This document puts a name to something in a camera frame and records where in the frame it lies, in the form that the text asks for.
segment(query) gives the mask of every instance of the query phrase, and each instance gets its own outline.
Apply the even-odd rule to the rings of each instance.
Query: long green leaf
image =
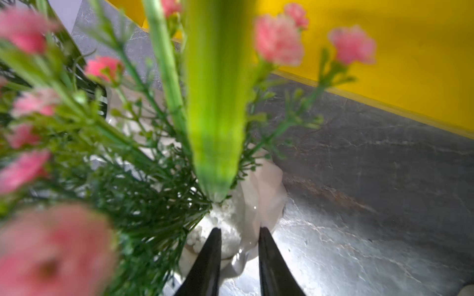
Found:
[[[221,201],[237,173],[251,98],[255,0],[187,0],[187,130],[201,187]]]

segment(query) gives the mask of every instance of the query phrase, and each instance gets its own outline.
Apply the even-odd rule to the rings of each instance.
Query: yellow edge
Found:
[[[298,76],[298,75],[294,75],[294,74],[291,74],[291,73],[288,73],[288,72],[285,72],[285,71],[275,70],[274,73],[278,76],[282,76],[284,78],[287,78],[287,79],[290,79],[290,80],[293,80],[293,81],[296,81],[296,82],[299,82],[299,83],[302,83],[302,84],[306,84],[306,85],[309,85],[309,86],[316,87],[318,85],[317,81],[314,81],[314,80],[311,80],[311,79],[308,79],[308,78],[304,78],[304,77],[301,77],[301,76]],[[355,93],[347,91],[347,90],[340,90],[340,89],[337,89],[337,88],[330,88],[330,89],[328,89],[328,91],[330,93],[342,96],[344,98],[352,99],[354,101],[357,101],[357,102],[360,102],[360,103],[363,103],[363,104],[366,104],[366,105],[369,105],[369,106],[372,106],[372,107],[375,107],[375,108],[379,108],[379,109],[382,109],[384,111],[388,111],[388,112],[391,112],[391,113],[394,113],[394,114],[397,114],[397,115],[400,115],[400,116],[403,116],[403,117],[406,117],[406,118],[409,118],[409,119],[419,121],[421,123],[424,123],[424,124],[427,124],[427,125],[430,125],[430,126],[441,128],[441,129],[447,130],[449,132],[452,132],[452,133],[455,133],[455,134],[458,134],[458,135],[461,135],[461,136],[464,136],[464,137],[467,137],[467,138],[474,139],[474,131],[466,131],[465,129],[463,129],[461,127],[458,127],[456,125],[450,124],[448,122],[437,120],[437,119],[431,118],[431,117],[423,115],[423,114],[419,114],[419,113],[412,112],[412,111],[409,111],[409,110],[406,110],[406,109],[403,109],[403,108],[399,108],[399,107],[396,107],[396,106],[393,106],[393,105],[390,105],[390,104],[387,104],[387,103],[383,103],[383,102],[377,101],[375,99],[370,99],[370,98],[364,97],[362,95],[355,94]]]
[[[115,4],[113,4],[110,0],[105,0],[105,2],[107,2],[110,6],[112,6],[113,8],[115,8],[116,11],[120,12],[120,8],[118,8],[117,6],[115,6]],[[134,23],[135,25],[139,26],[140,29],[146,31],[148,33],[148,30],[145,30],[143,29],[143,24],[139,24],[137,23],[136,21],[132,20],[128,15],[125,14],[125,16],[132,22]]]

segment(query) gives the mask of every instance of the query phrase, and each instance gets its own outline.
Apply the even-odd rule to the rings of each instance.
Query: green foliage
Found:
[[[111,111],[117,127],[100,115],[103,81],[97,84],[84,75],[86,55],[80,54],[67,32],[48,35],[43,55],[25,54],[0,40],[0,75],[9,80],[0,101],[0,124],[5,126],[0,168],[32,149],[48,149],[53,155],[49,178],[2,197],[0,218],[26,206],[71,200],[107,214],[120,252],[114,280],[105,292],[110,296],[158,295],[177,267],[187,234],[211,209],[211,201],[230,198],[229,188],[260,165],[255,154],[261,148],[268,151],[262,155],[266,159],[284,157],[277,147],[293,145],[281,139],[288,128],[319,128],[322,117],[306,116],[314,101],[326,88],[354,80],[347,67],[330,63],[328,51],[323,51],[319,86],[309,95],[301,89],[287,92],[284,117],[270,130],[269,114],[257,113],[256,106],[274,98],[272,88],[286,80],[268,80],[276,66],[263,60],[251,68],[254,0],[187,0],[186,19],[182,15],[165,19],[160,1],[143,1],[164,83],[164,107],[154,99],[154,62],[147,60],[142,79],[125,53],[133,28],[126,26],[123,15],[116,33],[99,1],[91,0],[98,22],[84,29],[111,48],[130,75],[130,80],[109,84],[122,102],[120,109]],[[54,17],[46,0],[28,3]],[[179,28],[180,52],[173,51],[169,40]],[[182,98],[179,84],[182,52],[187,98]],[[55,114],[12,119],[8,112],[18,92],[31,88],[56,91],[61,103]],[[140,97],[132,101],[123,88],[140,92]],[[42,139],[36,147],[9,147],[4,134],[19,122],[35,127]],[[128,128],[132,124],[137,130]],[[164,144],[170,139],[176,142]]]

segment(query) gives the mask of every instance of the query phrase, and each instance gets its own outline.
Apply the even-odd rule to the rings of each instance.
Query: yellow panel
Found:
[[[145,14],[141,0],[105,0],[116,9],[123,9],[126,16],[139,27],[143,26]]]
[[[147,27],[141,5],[110,1]],[[288,2],[259,0],[258,13],[276,15]],[[301,66],[281,68],[282,76],[314,85],[321,47],[329,46],[327,33],[334,27],[359,24],[377,41],[377,64],[354,64],[351,73],[358,82],[333,92],[474,138],[474,1],[295,2],[310,18],[309,30],[302,36],[306,54]]]
[[[145,21],[143,22],[142,29],[148,32],[148,20],[146,18],[145,18]]]

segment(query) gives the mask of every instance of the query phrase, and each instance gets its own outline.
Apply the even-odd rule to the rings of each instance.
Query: pink carnation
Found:
[[[342,64],[349,65],[354,61],[375,62],[375,41],[359,26],[333,29],[328,38],[337,49],[336,59]]]
[[[294,21],[287,16],[266,15],[255,24],[255,47],[267,62],[298,66],[304,50]]]
[[[97,296],[116,261],[109,223],[79,204],[20,214],[0,249],[2,296]]]
[[[52,116],[55,113],[55,106],[60,102],[60,98],[54,89],[39,89],[31,92],[23,92],[13,103],[11,115],[20,117],[34,112],[45,116]]]
[[[14,149],[18,149],[25,144],[36,145],[41,138],[34,134],[33,126],[23,123],[12,128],[13,133],[5,135],[8,143]]]
[[[46,49],[44,34],[58,24],[30,9],[9,8],[0,12],[0,38],[5,38],[28,54],[42,54]]]
[[[161,0],[161,6],[165,17],[181,11],[181,4],[177,0]]]
[[[306,11],[303,6],[297,3],[288,3],[285,5],[285,14],[291,17],[297,27],[303,30],[308,29],[310,20],[306,17]]]
[[[50,155],[48,150],[25,152],[0,170],[0,195],[13,192],[38,177],[47,176],[43,166]]]
[[[0,89],[4,87],[5,85],[7,85],[7,83],[8,83],[8,80],[5,77],[0,76]]]
[[[98,56],[87,62],[85,73],[111,82],[117,80],[117,75],[123,72],[122,62],[108,56]]]

